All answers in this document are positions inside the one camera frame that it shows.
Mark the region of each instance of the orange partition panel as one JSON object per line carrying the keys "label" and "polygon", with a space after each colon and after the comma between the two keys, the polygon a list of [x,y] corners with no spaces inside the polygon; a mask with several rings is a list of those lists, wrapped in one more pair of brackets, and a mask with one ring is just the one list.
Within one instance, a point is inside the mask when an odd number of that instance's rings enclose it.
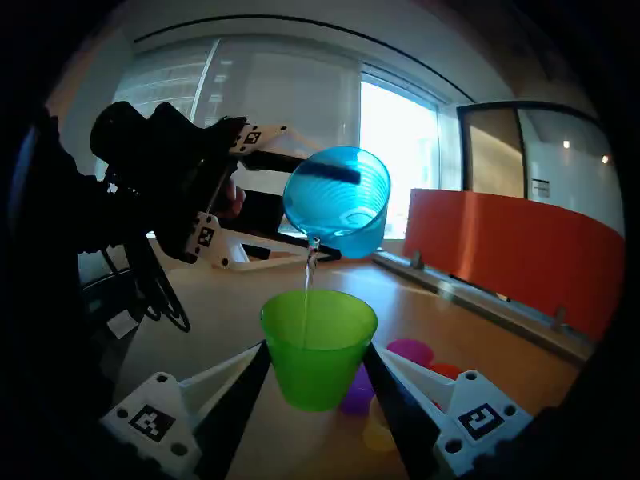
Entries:
{"label": "orange partition panel", "polygon": [[404,254],[554,316],[593,339],[618,304],[624,239],[585,215],[522,198],[412,190]]}

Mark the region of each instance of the window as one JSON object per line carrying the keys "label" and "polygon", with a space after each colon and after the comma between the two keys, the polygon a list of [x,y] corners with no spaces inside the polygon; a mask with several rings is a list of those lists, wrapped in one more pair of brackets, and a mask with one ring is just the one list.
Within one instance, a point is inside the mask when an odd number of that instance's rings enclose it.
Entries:
{"label": "window", "polygon": [[385,239],[404,239],[411,189],[439,188],[436,112],[399,88],[392,87],[406,96],[368,81],[361,87],[360,148],[380,158],[391,176]]}

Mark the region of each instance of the yellow plastic cup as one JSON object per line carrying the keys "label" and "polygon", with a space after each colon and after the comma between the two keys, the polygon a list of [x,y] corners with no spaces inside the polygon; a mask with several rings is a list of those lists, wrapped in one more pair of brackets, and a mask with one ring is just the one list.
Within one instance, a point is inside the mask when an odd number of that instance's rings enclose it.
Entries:
{"label": "yellow plastic cup", "polygon": [[369,404],[369,418],[362,432],[362,440],[370,450],[375,452],[392,452],[396,449],[394,437],[386,422],[378,397],[373,397]]}

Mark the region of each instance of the plastic cup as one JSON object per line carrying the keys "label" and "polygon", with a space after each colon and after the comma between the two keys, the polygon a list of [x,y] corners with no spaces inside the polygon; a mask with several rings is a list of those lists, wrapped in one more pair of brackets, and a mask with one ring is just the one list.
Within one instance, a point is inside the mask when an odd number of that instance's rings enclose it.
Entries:
{"label": "plastic cup", "polygon": [[377,327],[370,306],[341,292],[309,290],[306,306],[304,290],[269,300],[262,328],[285,400],[308,411],[338,406]]}
{"label": "plastic cup", "polygon": [[369,417],[362,432],[362,440],[367,448],[375,452],[391,452],[396,448],[394,436],[377,397],[373,397],[369,404]]}
{"label": "plastic cup", "polygon": [[425,368],[427,368],[434,359],[434,351],[430,346],[419,340],[413,340],[412,338],[393,340],[386,346],[386,349]]}
{"label": "plastic cup", "polygon": [[382,243],[390,192],[389,172],[378,158],[353,146],[336,146],[296,168],[282,201],[296,229],[346,257],[362,258]]}
{"label": "plastic cup", "polygon": [[355,375],[354,382],[351,383],[349,390],[346,392],[340,411],[347,415],[365,416],[369,413],[369,403],[375,395],[374,388],[369,380],[364,365],[360,365]]}

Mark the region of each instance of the purple plastic cup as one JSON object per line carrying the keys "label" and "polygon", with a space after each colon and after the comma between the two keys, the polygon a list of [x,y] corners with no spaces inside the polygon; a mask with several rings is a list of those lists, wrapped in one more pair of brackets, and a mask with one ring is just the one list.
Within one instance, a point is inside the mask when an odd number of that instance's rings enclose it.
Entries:
{"label": "purple plastic cup", "polygon": [[386,349],[401,357],[428,368],[434,360],[434,351],[424,342],[412,338],[393,340]]}
{"label": "purple plastic cup", "polygon": [[374,397],[374,388],[369,380],[365,366],[360,365],[353,383],[340,404],[340,411],[347,415],[367,416],[369,403]]}

